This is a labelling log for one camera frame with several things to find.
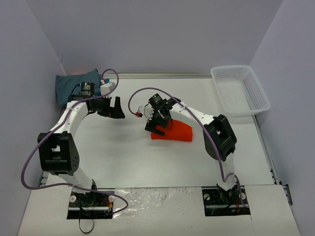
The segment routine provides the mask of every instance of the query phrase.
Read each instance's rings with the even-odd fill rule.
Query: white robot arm
[[[194,108],[188,107],[181,102],[182,107],[173,99],[162,99],[159,94],[155,94],[149,99],[147,105],[139,107],[136,113],[138,117],[144,115],[148,121],[145,130],[164,135],[164,132],[157,130],[156,126],[166,127],[170,119],[179,120],[196,130],[202,130],[195,118],[186,110],[186,107],[199,119],[199,121],[207,128],[211,137],[213,137],[218,150],[221,153],[222,168],[224,173],[234,173],[234,150],[237,142],[234,132],[228,123],[225,116],[220,115],[214,117],[205,113],[199,112]],[[217,161],[217,182],[218,186],[224,191],[232,189],[236,185],[236,179],[230,176],[226,182],[222,180],[219,161],[213,150],[212,144],[208,137],[204,134],[205,148],[207,153]]]
[[[101,94],[107,94],[114,88],[114,83],[107,83],[101,86]],[[39,157],[41,168],[53,175],[58,175],[67,183],[76,185],[85,189],[96,189],[94,181],[87,177],[83,170],[79,167],[80,158],[78,150],[74,143],[74,135],[83,118],[97,112],[99,115],[110,118],[125,118],[120,106],[120,98],[116,97],[115,106],[110,107],[111,97],[100,98],[96,100],[86,101],[78,104],[74,109],[72,106],[83,98],[94,95],[94,84],[81,83],[81,92],[77,95],[69,97],[67,108],[60,117],[57,124],[51,129],[55,129],[61,124],[67,116],[70,109],[72,112],[66,123],[56,130],[47,141],[39,147]],[[40,142],[47,133],[39,134],[37,140]],[[86,193],[84,190],[73,189],[76,193]]]

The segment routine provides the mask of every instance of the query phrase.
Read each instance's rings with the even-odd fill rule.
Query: red cloth
[[[165,129],[157,126],[157,129],[165,132],[165,135],[151,133],[151,139],[192,142],[192,128],[178,120],[173,120],[172,122],[173,124],[170,122]]]

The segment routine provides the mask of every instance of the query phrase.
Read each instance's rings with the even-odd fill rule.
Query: gray wall
[[[258,121],[304,236],[315,235],[314,9],[284,0],[251,62],[271,102]]]
[[[283,0],[27,0],[67,74],[249,64]]]
[[[30,191],[20,183],[27,155],[40,132],[56,121],[55,75],[63,70],[24,0],[0,1],[0,235],[16,235]],[[27,182],[41,169],[35,155]]]

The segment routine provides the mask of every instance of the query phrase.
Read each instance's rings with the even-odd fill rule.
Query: table surface
[[[245,185],[251,215],[205,217],[200,186],[216,185],[215,161],[198,130],[192,143],[150,139],[146,120],[132,116],[126,107],[135,90],[148,86],[164,89],[204,113],[222,113],[212,79],[121,80],[113,95],[122,98],[126,119],[90,115],[75,135],[84,172],[98,188],[115,188],[129,202],[114,219],[95,220],[90,235],[299,235],[282,186],[273,184],[252,117],[229,119],[238,139],[235,172]],[[133,110],[154,93],[135,96]],[[63,180],[49,175],[47,184],[56,182]],[[70,192],[67,186],[32,191],[19,236],[80,235],[78,220],[66,220]],[[123,204],[116,200],[114,208]],[[90,226],[91,221],[82,222],[84,230]]]
[[[216,185],[216,161],[205,150],[201,129],[193,130],[191,143],[151,140],[144,130],[146,119],[128,111],[128,99],[143,87],[163,89],[209,115],[224,114],[212,79],[122,79],[113,96],[121,97],[126,118],[93,114],[82,120],[74,137],[80,167],[100,188]],[[155,93],[138,93],[132,109],[137,111]],[[229,118],[229,122],[237,137],[234,165],[241,184],[273,184],[253,118]]]

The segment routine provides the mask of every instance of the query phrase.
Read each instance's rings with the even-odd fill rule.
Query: white basket
[[[270,109],[268,98],[251,67],[218,66],[211,69],[211,75],[228,116],[252,116]]]

